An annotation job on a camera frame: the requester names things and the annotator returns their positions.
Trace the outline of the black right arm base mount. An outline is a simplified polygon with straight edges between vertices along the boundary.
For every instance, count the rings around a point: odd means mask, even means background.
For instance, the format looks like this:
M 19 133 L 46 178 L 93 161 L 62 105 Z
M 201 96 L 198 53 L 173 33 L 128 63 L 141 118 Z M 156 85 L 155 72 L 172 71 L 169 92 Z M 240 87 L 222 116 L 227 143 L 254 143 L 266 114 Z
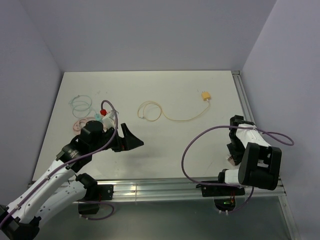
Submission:
M 214 205 L 219 212 L 229 213 L 236 208 L 236 197 L 244 196 L 243 188 L 234 186 L 217 186 L 197 184 L 196 188 L 201 189 L 202 197 L 214 197 Z

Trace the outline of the yellow plug adapter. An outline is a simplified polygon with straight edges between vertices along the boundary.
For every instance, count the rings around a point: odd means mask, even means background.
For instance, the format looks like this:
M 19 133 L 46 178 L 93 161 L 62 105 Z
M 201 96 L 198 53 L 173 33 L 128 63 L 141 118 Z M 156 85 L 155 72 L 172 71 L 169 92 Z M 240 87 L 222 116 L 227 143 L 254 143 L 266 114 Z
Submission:
M 211 100 L 211 94 L 208 91 L 202 91 L 201 92 L 201 98 L 204 102 L 210 101 Z

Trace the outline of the teal plug adapter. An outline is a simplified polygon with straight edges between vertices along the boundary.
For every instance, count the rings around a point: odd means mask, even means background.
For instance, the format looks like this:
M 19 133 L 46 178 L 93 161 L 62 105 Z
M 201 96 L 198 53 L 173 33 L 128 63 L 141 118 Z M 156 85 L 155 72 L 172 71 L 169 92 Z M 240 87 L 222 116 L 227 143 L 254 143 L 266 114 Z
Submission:
M 102 122 L 102 116 L 99 113 L 96 113 L 94 115 L 94 118 L 95 118 L 96 121 Z

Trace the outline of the pink plug adapter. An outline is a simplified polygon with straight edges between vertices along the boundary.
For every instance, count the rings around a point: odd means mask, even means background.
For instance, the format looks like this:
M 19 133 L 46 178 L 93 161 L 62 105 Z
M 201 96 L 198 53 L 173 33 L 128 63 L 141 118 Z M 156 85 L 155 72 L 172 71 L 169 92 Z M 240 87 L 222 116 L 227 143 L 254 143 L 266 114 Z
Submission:
M 236 166 L 236 165 L 237 165 L 231 155 L 227 157 L 227 161 L 228 161 L 232 166 Z

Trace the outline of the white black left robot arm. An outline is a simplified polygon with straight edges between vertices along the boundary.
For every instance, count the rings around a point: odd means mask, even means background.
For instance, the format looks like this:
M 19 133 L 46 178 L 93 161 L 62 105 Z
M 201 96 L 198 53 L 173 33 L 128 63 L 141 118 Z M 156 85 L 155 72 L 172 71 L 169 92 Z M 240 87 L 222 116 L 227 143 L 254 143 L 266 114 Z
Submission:
M 75 201 L 88 203 L 98 197 L 98 183 L 80 169 L 100 151 L 115 153 L 142 147 L 125 123 L 104 130 L 91 120 L 65 145 L 47 171 L 15 201 L 0 207 L 0 229 L 10 240 L 33 240 L 40 226 Z

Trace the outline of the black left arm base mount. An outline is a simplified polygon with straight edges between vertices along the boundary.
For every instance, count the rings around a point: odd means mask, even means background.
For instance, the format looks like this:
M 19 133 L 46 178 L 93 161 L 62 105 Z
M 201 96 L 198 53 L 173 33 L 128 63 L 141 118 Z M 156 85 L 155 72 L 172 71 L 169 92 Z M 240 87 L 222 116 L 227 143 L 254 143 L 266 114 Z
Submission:
M 78 213 L 82 218 L 97 221 L 109 218 L 115 212 L 115 207 L 109 203 L 113 198 L 114 186 L 112 184 L 98 184 L 87 189 L 84 197 L 79 200 Z M 110 213 L 104 217 L 91 217 L 96 215 L 102 207 L 108 206 Z

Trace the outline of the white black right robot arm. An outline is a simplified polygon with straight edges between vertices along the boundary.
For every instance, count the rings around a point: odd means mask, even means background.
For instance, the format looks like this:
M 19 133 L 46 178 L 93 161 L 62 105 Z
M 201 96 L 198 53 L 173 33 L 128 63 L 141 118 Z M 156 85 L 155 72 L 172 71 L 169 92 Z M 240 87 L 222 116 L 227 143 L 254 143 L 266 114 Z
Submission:
M 238 169 L 223 169 L 218 174 L 217 191 L 229 194 L 234 186 L 249 186 L 273 191 L 278 185 L 282 151 L 267 143 L 256 126 L 243 116 L 229 121 L 230 143 L 227 149 Z

